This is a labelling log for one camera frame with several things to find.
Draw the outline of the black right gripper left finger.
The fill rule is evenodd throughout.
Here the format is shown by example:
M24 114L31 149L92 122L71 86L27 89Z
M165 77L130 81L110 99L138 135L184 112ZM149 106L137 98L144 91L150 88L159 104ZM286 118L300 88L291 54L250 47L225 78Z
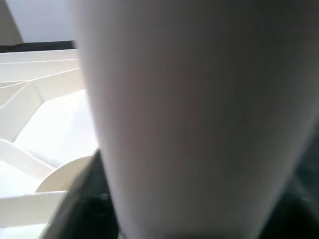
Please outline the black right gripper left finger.
M117 239L120 228L97 150L71 184L47 228L48 239Z

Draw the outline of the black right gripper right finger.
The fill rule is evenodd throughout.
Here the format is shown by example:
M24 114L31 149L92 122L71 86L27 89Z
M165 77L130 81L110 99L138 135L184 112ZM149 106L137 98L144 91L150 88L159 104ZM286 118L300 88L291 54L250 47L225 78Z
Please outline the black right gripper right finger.
M317 239L319 202L301 185L290 185L273 209L259 238Z

